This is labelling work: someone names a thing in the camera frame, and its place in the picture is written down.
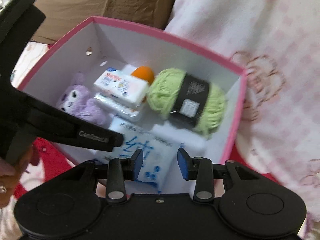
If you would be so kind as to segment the person left hand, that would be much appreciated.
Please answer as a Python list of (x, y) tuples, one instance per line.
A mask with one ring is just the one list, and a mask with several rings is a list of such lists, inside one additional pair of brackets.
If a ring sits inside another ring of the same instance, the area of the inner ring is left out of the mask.
[(14, 194), (15, 188), (19, 184), (22, 174), (26, 171), (32, 156), (33, 147), (30, 145), (14, 166), (1, 159), (1, 209), (9, 204), (10, 198)]

